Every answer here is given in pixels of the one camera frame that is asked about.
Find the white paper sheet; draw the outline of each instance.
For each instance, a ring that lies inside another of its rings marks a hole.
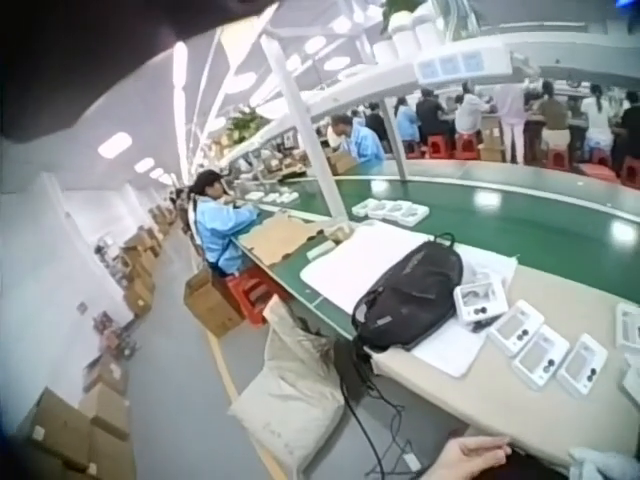
[[[348,241],[309,264],[300,277],[351,314],[356,302],[389,267],[429,238],[432,237],[368,221]],[[463,283],[473,280],[471,272],[490,270],[508,288],[518,264],[515,258],[461,244],[456,245],[456,250],[465,265]],[[451,376],[460,377],[471,367],[485,339],[486,333],[471,333],[453,318],[411,353]]]

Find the white wall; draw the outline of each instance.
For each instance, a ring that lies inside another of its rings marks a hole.
[[[52,175],[41,174],[28,191],[0,200],[0,403],[9,431],[45,386],[77,404],[82,368],[98,353],[93,315],[131,318],[89,242],[100,232],[126,238],[135,230],[139,212],[127,215],[120,197],[63,193]],[[88,306],[84,315],[80,302]]]

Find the finger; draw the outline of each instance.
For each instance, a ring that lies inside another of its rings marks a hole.
[[[463,478],[473,478],[489,468],[499,467],[506,462],[507,456],[503,450],[492,450],[467,459],[460,468],[464,470]]]
[[[467,452],[502,448],[509,443],[509,437],[460,437],[456,439],[460,449]]]

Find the human hand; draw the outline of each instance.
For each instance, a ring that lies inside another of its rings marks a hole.
[[[460,437],[449,440],[422,480],[470,480],[504,465],[511,454],[507,437]]]

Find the white ceiling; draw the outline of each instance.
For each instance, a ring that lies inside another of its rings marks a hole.
[[[373,0],[357,0],[365,10]],[[480,12],[483,26],[513,22],[570,21],[603,22],[615,18],[613,0],[474,0]],[[275,11],[270,25],[274,28],[312,27],[330,25],[341,14],[335,0],[283,1]],[[220,92],[224,77],[229,72],[229,60],[219,44],[213,51],[209,75],[204,84],[196,112],[202,74],[211,53],[215,32],[211,31],[187,42],[188,66],[186,96],[186,121],[190,124],[195,115],[195,125],[202,129],[212,105]],[[374,43],[379,38],[379,25],[367,30]],[[287,39],[282,42],[287,57],[297,54],[304,63],[311,57],[304,52],[308,38]],[[311,90],[333,79],[339,72],[326,72],[324,62],[334,56],[348,56],[350,65],[359,63],[352,40],[328,38],[320,52],[323,59],[301,71],[296,80],[301,90]],[[249,50],[237,69],[237,74],[254,72],[257,80],[252,88],[225,95],[220,114],[234,107],[248,104],[251,95],[267,81],[270,69],[258,42]],[[133,144],[112,160],[101,157],[97,148],[119,131],[127,132]],[[156,166],[166,172],[179,175],[179,160],[173,114],[172,55],[165,52],[151,60],[128,78],[122,80],[100,99],[71,129],[41,138],[37,141],[14,145],[2,145],[2,192],[25,189],[41,171],[57,175],[64,189],[117,188],[125,182],[138,188],[157,186],[148,173],[138,174],[134,165],[145,157],[152,157]]]

